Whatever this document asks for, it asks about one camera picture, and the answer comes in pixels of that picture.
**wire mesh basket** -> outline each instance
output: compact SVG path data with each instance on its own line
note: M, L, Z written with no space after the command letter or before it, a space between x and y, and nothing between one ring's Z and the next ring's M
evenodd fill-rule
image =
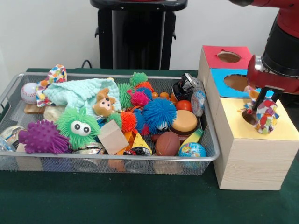
M47 73L26 72L17 75L10 82L0 97L0 132L14 125L27 127L28 123L43 119L42 114L24 113L25 103L20 92L24 84L37 83L46 75ZM107 77L113 77L116 83L129 82L129 77L125 75L92 74L68 74L68 81ZM156 92L171 92L171 86L178 80L180 77L149 77ZM199 125L204 130L199 143L205 148L206 157L0 152L0 170L202 175L220 153L207 101ZM155 144L150 136L144 137L144 140L155 152Z

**green spiky ball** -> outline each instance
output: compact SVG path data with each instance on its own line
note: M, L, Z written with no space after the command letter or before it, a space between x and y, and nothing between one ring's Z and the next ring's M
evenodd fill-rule
M122 108L129 108L133 105L131 104L131 96L128 94L128 90L132 90L132 93L135 93L135 89L129 83L117 84L117 87L120 92L120 102Z
M61 135L70 139L73 150L94 142L94 138L100 133L100 127L94 117L86 115L86 109L82 108L78 113L74 108L66 109L56 122Z
M144 72L134 72L132 77L130 78L130 84L132 86L136 86L140 83L144 83L148 81L148 76Z
M110 114L110 116L107 118L107 122L114 120L116 122L116 124L118 125L118 127L122 127L122 119L121 119L121 115L119 113L112 113Z

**cable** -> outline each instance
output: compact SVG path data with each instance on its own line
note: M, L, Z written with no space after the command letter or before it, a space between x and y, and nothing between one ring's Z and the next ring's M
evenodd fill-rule
M81 65L81 68L84 68L84 66L85 66L86 62L88 63L88 65L89 65L89 68L91 68L91 69L92 69L92 68L93 68L93 67L92 67L92 64L91 64L91 63L90 63L90 61L89 61L89 60L87 60L87 59L83 61L82 65Z

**black stand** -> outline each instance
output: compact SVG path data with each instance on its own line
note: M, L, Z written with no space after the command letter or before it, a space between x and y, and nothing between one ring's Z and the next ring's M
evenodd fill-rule
M104 69L168 70L176 16L187 0L90 0L99 9L100 64Z

